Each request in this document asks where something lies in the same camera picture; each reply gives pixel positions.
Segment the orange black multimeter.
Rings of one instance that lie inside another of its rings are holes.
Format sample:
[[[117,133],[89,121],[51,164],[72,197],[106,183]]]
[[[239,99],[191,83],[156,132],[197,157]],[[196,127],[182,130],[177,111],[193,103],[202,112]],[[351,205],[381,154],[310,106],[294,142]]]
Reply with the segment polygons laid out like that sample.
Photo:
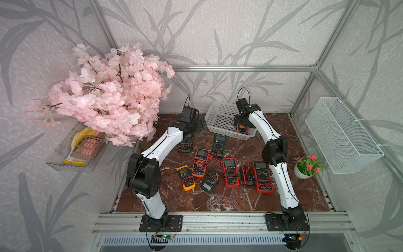
[[[245,126],[235,126],[236,130],[240,134],[249,135],[249,128]]]

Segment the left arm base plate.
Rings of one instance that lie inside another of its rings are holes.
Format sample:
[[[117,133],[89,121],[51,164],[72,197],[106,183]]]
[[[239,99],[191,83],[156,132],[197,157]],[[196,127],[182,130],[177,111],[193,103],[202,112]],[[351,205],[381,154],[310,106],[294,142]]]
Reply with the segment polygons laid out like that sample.
[[[161,219],[155,219],[149,215],[143,215],[139,232],[181,232],[183,225],[183,215],[172,215],[165,213]]]

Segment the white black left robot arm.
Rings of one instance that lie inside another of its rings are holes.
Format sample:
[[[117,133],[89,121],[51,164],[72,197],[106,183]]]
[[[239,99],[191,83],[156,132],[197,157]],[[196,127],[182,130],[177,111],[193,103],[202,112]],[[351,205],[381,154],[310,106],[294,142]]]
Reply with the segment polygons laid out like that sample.
[[[180,117],[171,122],[163,135],[141,154],[130,156],[126,185],[141,200],[150,220],[163,221],[167,216],[159,190],[162,184],[160,166],[167,155],[182,142],[185,136],[207,129],[199,111],[184,106]]]

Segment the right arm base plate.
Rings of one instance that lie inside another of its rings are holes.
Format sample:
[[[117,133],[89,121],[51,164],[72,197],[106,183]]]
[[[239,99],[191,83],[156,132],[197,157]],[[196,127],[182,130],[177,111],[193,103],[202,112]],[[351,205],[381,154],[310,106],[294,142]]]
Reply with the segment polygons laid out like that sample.
[[[264,217],[268,231],[307,233],[310,230],[309,222],[305,217],[303,220],[292,220],[287,215],[274,212],[267,212]]]

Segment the green multimeter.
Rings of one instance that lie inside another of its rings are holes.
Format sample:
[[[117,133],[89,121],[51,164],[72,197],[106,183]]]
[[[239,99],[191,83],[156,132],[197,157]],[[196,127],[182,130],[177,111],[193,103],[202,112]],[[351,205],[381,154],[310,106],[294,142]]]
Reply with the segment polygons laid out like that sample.
[[[186,135],[177,145],[177,151],[179,153],[191,153],[193,150],[193,137],[193,134]]]
[[[218,158],[223,158],[225,155],[226,143],[227,143],[226,135],[215,134],[211,153]]]

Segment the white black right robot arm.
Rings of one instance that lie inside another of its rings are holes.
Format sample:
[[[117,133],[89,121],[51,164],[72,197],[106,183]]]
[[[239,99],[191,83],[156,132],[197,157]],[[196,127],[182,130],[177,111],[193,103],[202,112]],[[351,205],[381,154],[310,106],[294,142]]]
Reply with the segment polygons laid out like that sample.
[[[265,143],[261,155],[275,178],[280,195],[283,225],[305,223],[305,212],[294,192],[288,173],[288,139],[272,127],[257,104],[249,104],[245,98],[241,98],[236,101],[236,106],[239,111],[239,115],[235,116],[236,125],[257,129]]]

